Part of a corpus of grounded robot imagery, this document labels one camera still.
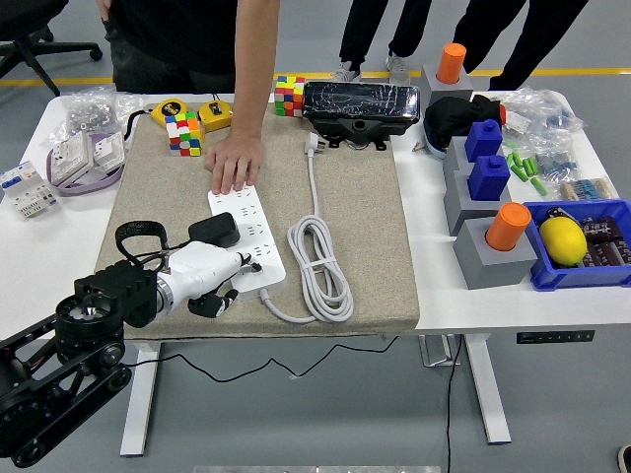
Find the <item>blue plastic tray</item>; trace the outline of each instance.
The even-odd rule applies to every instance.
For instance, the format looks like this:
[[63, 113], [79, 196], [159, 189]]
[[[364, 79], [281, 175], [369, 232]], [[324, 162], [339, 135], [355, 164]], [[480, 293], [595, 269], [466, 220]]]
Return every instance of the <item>blue plastic tray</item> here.
[[597, 286], [631, 287], [631, 265], [599, 266], [594, 268], [557, 269], [541, 240], [537, 226], [547, 218], [547, 211], [552, 207], [561, 207], [575, 219], [581, 221], [587, 217], [613, 217], [622, 236], [631, 243], [631, 204], [622, 199], [581, 200], [561, 202], [526, 202], [532, 213], [532, 222], [526, 228], [526, 234], [538, 259], [530, 269], [531, 282], [537, 291], [555, 291], [561, 288], [590, 288]]

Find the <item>person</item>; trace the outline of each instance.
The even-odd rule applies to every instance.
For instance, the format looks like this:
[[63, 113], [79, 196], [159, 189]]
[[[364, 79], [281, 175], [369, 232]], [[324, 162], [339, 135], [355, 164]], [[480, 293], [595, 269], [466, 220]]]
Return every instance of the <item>person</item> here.
[[113, 81], [136, 94], [234, 92], [227, 138], [205, 167], [215, 194], [253, 185], [274, 73], [280, 0], [95, 0]]
[[[526, 0], [470, 0], [456, 25], [454, 42], [466, 48], [464, 70], [480, 65], [500, 33], [520, 12]], [[588, 0], [529, 0], [526, 22], [504, 70], [492, 77], [490, 91], [514, 91], [557, 45]]]
[[[432, 0], [405, 0], [396, 32], [389, 43], [386, 69], [391, 84], [410, 84], [410, 72], [403, 58], [411, 56], [423, 37]], [[361, 64], [386, 11], [387, 0], [353, 0], [339, 51], [340, 66], [331, 74], [337, 82], [351, 82], [361, 74]]]

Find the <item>yellow tape measure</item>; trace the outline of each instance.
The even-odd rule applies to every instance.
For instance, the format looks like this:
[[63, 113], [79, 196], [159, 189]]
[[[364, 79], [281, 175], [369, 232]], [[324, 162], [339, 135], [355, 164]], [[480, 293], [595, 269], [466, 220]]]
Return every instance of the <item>yellow tape measure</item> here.
[[166, 99], [165, 101], [161, 101], [156, 107], [151, 111], [151, 116], [160, 123], [162, 126], [166, 127], [165, 117], [169, 115], [177, 115], [178, 113], [186, 113], [188, 108], [186, 103], [179, 99]]
[[206, 132], [230, 126], [233, 122], [233, 108], [226, 101], [210, 101], [199, 108], [199, 119]]

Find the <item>lemon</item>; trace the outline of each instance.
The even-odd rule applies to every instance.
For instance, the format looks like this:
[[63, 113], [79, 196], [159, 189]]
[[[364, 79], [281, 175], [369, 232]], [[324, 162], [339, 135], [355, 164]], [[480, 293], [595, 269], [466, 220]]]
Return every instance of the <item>lemon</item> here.
[[588, 243], [581, 227], [567, 217], [554, 217], [539, 227], [550, 259], [564, 266], [574, 266], [585, 257]]

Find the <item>yellow floor line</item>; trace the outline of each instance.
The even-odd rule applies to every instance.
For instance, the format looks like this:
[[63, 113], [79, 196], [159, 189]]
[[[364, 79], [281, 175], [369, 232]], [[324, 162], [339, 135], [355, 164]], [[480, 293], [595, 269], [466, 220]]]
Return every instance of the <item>yellow floor line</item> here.
[[[478, 69], [471, 72], [473, 77], [492, 77], [502, 72], [501, 69]], [[420, 77], [421, 71], [410, 71], [412, 77]], [[631, 75], [631, 67], [595, 67], [595, 68], [566, 68], [566, 69], [535, 69], [533, 76], [622, 76]], [[300, 76], [306, 79], [328, 79], [330, 72], [287, 72], [274, 74], [278, 76]], [[384, 79], [388, 77], [386, 71], [362, 72], [364, 79]], [[53, 79], [57, 86], [93, 86], [111, 84], [111, 77], [72, 77]], [[41, 79], [0, 79], [0, 87], [40, 87]]]

